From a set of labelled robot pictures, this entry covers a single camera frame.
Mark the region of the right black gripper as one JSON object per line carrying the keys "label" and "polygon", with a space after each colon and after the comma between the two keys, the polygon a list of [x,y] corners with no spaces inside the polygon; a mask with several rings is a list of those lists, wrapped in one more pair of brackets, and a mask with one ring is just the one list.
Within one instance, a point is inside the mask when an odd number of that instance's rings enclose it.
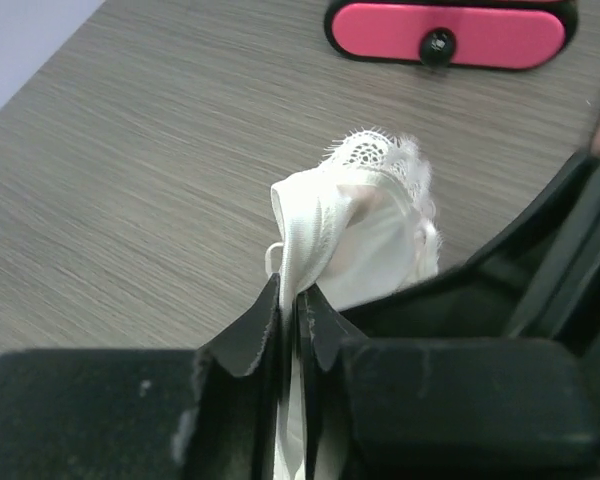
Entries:
{"label": "right black gripper", "polygon": [[462,264],[345,311],[375,337],[584,338],[600,327],[600,157],[580,151]]}

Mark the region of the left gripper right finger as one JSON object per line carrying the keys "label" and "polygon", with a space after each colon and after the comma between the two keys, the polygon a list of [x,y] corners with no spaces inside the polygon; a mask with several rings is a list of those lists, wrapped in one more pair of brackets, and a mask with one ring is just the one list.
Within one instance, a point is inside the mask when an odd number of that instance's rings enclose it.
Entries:
{"label": "left gripper right finger", "polygon": [[600,479],[576,359],[545,340],[365,336],[296,302],[309,479]]}

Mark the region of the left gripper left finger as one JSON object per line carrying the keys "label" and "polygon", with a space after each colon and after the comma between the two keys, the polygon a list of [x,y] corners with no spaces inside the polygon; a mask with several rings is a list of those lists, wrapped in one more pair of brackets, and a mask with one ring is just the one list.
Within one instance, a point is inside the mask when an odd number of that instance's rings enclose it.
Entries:
{"label": "left gripper left finger", "polygon": [[196,349],[0,355],[0,479],[269,479],[279,280]]}

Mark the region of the white bra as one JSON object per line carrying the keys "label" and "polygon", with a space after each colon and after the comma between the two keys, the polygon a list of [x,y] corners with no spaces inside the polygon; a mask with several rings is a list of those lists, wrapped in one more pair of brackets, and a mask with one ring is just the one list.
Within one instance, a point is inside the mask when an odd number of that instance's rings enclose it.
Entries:
{"label": "white bra", "polygon": [[365,336],[343,317],[438,272],[431,167],[410,137],[360,130],[317,167],[271,187],[281,235],[283,387],[273,475],[358,477],[352,355]]}

